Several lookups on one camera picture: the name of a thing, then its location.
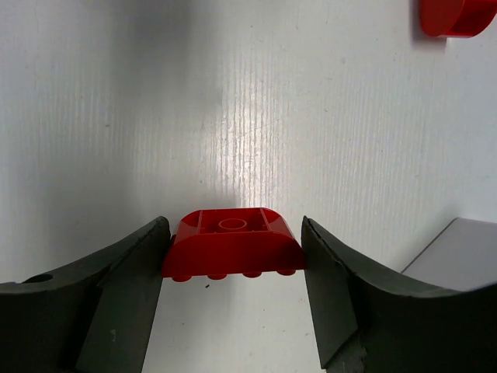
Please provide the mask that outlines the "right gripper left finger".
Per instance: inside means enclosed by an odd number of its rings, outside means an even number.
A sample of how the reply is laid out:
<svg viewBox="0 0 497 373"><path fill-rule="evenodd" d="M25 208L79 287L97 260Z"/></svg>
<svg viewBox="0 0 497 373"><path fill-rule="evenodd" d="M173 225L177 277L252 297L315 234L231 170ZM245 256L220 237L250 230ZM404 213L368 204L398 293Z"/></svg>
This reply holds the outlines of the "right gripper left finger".
<svg viewBox="0 0 497 373"><path fill-rule="evenodd" d="M3 372L140 372L171 241L158 217L119 242L1 285Z"/></svg>

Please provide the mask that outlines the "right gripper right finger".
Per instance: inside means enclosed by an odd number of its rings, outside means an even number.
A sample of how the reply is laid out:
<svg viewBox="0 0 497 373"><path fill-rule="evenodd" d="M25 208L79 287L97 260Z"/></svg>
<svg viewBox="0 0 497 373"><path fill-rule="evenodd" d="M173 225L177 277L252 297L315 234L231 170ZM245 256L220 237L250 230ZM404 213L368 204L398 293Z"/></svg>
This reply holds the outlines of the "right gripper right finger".
<svg viewBox="0 0 497 373"><path fill-rule="evenodd" d="M321 368L494 372L496 286L456 291L405 276L305 218L301 243Z"/></svg>

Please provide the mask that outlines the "small red lego brick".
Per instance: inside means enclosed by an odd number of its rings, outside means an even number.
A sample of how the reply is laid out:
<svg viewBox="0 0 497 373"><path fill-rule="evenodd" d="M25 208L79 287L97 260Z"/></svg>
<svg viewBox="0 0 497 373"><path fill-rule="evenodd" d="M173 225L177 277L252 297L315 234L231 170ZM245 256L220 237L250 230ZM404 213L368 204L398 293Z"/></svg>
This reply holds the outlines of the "small red lego brick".
<svg viewBox="0 0 497 373"><path fill-rule="evenodd" d="M284 218L265 207L194 211L178 224L162 264L176 282L265 272L291 276L305 268L304 252Z"/></svg>

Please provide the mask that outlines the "red rounded lego piece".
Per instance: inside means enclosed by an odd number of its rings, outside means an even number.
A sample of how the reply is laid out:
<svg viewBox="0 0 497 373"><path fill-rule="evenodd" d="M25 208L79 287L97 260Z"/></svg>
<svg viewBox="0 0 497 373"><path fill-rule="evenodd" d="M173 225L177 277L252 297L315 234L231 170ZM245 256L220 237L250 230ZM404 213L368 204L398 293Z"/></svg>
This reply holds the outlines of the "red rounded lego piece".
<svg viewBox="0 0 497 373"><path fill-rule="evenodd" d="M420 0L418 6L428 37L475 37L496 16L496 0Z"/></svg>

